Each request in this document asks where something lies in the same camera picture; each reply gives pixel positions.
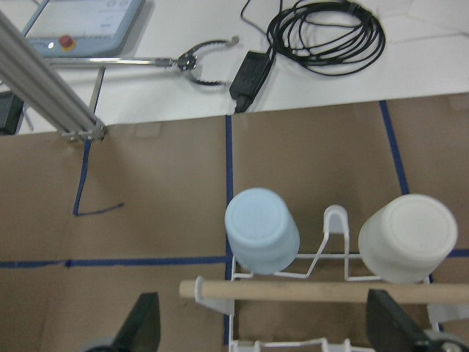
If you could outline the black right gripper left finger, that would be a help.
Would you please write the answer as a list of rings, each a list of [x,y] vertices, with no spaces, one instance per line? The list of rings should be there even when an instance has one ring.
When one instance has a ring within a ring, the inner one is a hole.
[[[158,293],[142,293],[111,344],[112,351],[157,351],[160,345]]]

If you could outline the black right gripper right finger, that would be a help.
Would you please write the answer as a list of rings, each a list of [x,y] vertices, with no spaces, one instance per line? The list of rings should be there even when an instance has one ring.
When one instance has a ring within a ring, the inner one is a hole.
[[[366,336],[375,351],[431,351],[433,341],[385,290],[369,290]]]

